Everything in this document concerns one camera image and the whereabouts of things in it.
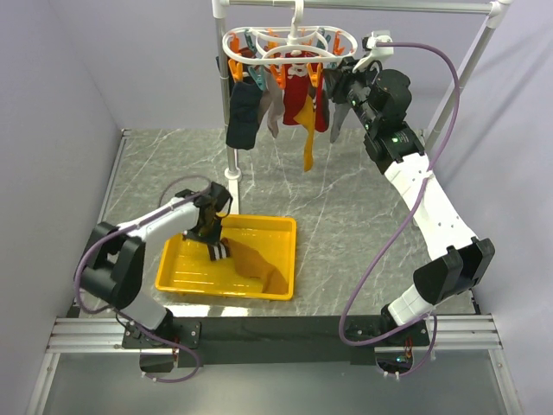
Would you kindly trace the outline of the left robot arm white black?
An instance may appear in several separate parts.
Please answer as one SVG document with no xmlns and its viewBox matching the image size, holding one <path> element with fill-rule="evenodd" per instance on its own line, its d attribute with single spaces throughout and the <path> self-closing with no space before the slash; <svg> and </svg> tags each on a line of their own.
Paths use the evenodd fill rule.
<svg viewBox="0 0 553 415">
<path fill-rule="evenodd" d="M 85 291 L 107 303 L 141 326 L 143 339 L 152 347 L 169 342 L 191 346 L 193 341 L 181 334 L 173 313 L 142 289 L 146 252 L 149 248 L 162 250 L 179 235 L 205 245 L 212 261 L 228 257 L 230 251 L 220 241 L 219 214 L 231 205 L 232 195 L 226 187 L 209 182 L 199 192 L 182 190 L 137 219 L 118 225 L 98 223 L 75 273 L 76 298 Z"/>
</svg>

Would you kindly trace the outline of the white round clip hanger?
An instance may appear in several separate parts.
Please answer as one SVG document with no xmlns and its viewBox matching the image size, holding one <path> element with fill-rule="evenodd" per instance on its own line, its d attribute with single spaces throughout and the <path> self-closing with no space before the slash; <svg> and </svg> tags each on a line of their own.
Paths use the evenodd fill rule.
<svg viewBox="0 0 553 415">
<path fill-rule="evenodd" d="M 249 66 L 339 63 L 358 50 L 353 35 L 334 26 L 303 24 L 303 1 L 273 1 L 293 10 L 291 22 L 280 27 L 238 27 L 222 35 L 226 56 Z"/>
</svg>

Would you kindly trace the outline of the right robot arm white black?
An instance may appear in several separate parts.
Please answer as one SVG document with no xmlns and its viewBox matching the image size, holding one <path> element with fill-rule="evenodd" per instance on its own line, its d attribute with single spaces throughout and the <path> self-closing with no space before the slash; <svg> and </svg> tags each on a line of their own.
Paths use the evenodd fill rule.
<svg viewBox="0 0 553 415">
<path fill-rule="evenodd" d="M 381 311 L 379 335 L 367 340 L 346 336 L 346 317 L 339 337 L 348 346 L 379 341 L 398 345 L 410 325 L 450 297 L 476 286 L 495 254 L 491 240 L 479 239 L 466 225 L 435 177 L 431 161 L 405 120 L 411 103 L 410 79 L 377 61 L 355 69 L 354 61 L 323 72 L 330 99 L 354 111 L 365 131 L 364 145 L 380 173 L 410 210 L 401 228 L 415 222 L 430 261 L 413 273 L 412 285 Z"/>
</svg>

